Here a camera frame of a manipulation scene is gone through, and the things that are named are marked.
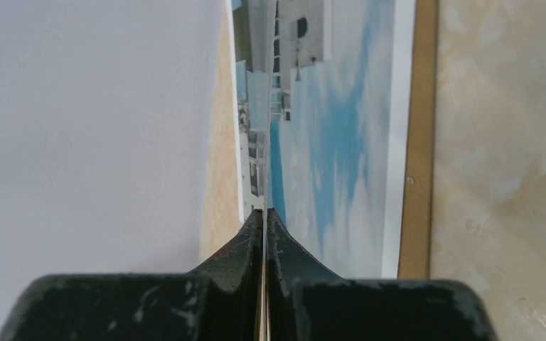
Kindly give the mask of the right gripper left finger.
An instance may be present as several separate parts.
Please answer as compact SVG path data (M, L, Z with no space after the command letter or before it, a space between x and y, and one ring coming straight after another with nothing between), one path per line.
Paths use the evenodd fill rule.
M52 274L19 296L0 340L256 340L263 212L184 274Z

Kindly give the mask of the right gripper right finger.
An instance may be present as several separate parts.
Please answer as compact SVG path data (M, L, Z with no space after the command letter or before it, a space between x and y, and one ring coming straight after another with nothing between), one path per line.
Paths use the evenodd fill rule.
M496 340L481 299L449 280L344 279L267 211L272 340Z

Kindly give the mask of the brown backing board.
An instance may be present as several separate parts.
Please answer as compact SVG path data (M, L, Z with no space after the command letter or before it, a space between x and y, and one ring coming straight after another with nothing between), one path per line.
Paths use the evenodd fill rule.
M397 276L429 277L434 170L438 1L417 1Z

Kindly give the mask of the printed building photo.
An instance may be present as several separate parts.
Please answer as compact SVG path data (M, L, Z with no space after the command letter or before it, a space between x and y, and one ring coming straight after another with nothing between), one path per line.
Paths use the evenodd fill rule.
M397 278L415 1L227 1L238 212L348 278Z

